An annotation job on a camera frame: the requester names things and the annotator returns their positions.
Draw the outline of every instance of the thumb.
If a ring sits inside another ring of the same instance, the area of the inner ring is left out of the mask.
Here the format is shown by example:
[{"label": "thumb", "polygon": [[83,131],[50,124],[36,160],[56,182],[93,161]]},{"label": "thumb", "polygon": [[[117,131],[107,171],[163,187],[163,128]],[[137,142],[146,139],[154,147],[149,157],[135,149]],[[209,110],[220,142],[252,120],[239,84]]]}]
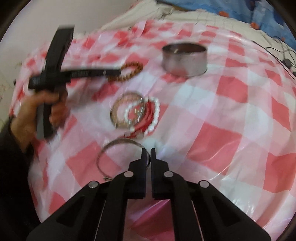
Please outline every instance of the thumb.
[{"label": "thumb", "polygon": [[31,101],[35,106],[39,106],[43,103],[53,104],[59,100],[59,93],[51,93],[49,91],[40,91],[37,94],[31,96]]}]

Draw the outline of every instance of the blue fabric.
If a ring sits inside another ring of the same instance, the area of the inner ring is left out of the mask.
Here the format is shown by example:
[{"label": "blue fabric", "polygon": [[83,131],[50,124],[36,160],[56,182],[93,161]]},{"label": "blue fabric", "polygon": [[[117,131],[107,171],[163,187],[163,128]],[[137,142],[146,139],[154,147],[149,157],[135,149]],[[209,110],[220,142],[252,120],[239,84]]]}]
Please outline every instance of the blue fabric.
[{"label": "blue fabric", "polygon": [[271,37],[279,37],[296,49],[296,40],[284,19],[266,0],[256,1],[251,22],[256,29],[261,29]]},{"label": "blue fabric", "polygon": [[188,9],[205,9],[208,12],[235,18],[250,23],[255,7],[255,0],[165,0],[176,6]]}]

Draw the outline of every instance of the human hand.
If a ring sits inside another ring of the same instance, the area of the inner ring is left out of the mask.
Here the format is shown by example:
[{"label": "human hand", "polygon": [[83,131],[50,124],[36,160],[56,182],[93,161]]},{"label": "human hand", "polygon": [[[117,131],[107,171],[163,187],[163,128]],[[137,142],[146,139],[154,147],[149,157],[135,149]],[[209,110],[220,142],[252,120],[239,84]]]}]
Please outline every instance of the human hand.
[{"label": "human hand", "polygon": [[54,104],[60,100],[52,106],[52,113],[49,117],[50,123],[54,127],[59,127],[69,115],[69,109],[66,107],[67,96],[67,91],[61,94],[61,98],[58,93],[40,91],[24,100],[17,117],[10,124],[11,132],[23,152],[26,151],[36,133],[37,107],[42,103]]}]

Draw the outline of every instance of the white wall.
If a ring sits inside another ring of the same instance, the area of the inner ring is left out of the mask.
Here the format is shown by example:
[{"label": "white wall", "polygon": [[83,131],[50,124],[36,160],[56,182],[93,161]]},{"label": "white wall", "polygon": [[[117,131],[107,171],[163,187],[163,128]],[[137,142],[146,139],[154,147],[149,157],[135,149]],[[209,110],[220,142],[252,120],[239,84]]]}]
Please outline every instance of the white wall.
[{"label": "white wall", "polygon": [[90,32],[127,11],[134,0],[32,0],[0,42],[0,72],[12,84],[19,63],[49,42],[59,25],[75,24],[75,33]]}]

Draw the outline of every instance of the red and white tablecloth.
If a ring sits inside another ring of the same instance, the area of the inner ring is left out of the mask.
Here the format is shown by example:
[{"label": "red and white tablecloth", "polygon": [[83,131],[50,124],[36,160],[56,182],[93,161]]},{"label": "red and white tablecloth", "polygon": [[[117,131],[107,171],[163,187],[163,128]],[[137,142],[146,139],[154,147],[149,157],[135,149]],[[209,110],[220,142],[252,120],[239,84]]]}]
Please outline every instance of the red and white tablecloth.
[{"label": "red and white tablecloth", "polygon": [[[208,47],[208,70],[185,79],[161,67],[167,43],[193,41]],[[49,45],[24,62],[11,114],[29,94],[32,74],[41,71]],[[193,23],[149,20],[130,31],[97,31],[74,39],[63,69],[118,67],[140,61],[144,70],[125,83],[105,78],[68,85],[71,115],[46,143],[35,142],[29,173],[37,213],[46,219],[89,181],[104,182],[95,157],[116,130],[110,107],[126,91],[160,100],[160,122],[139,140],[186,180],[209,180],[275,240],[296,211],[296,86],[284,67],[264,49],[225,29]],[[110,176],[140,156],[133,146],[108,150],[100,166]],[[169,201],[130,201],[127,240],[174,240]]]}]

